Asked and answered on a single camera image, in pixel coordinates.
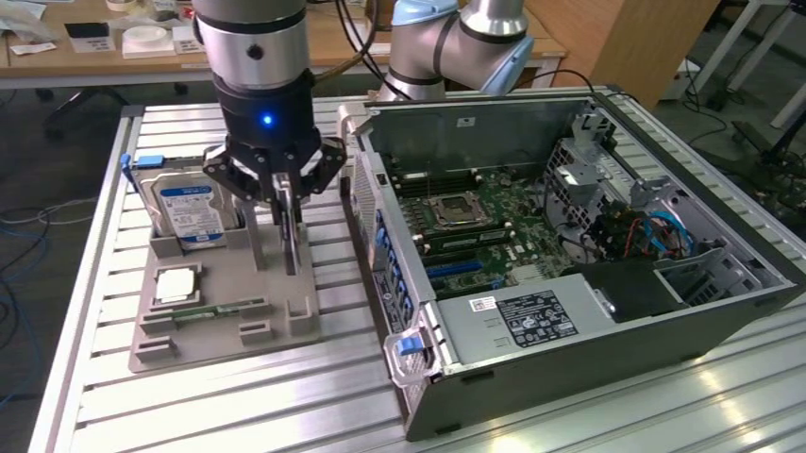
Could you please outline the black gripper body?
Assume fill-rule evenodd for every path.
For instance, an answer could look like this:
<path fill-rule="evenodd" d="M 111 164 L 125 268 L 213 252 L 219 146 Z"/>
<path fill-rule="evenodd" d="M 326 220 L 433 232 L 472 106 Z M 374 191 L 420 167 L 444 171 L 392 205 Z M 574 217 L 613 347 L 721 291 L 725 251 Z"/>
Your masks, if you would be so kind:
<path fill-rule="evenodd" d="M 299 176 L 322 145 L 314 120 L 314 73 L 306 69 L 271 89 L 238 87 L 221 75 L 213 83 L 229 131 L 215 158 L 241 163 L 258 175 Z"/>

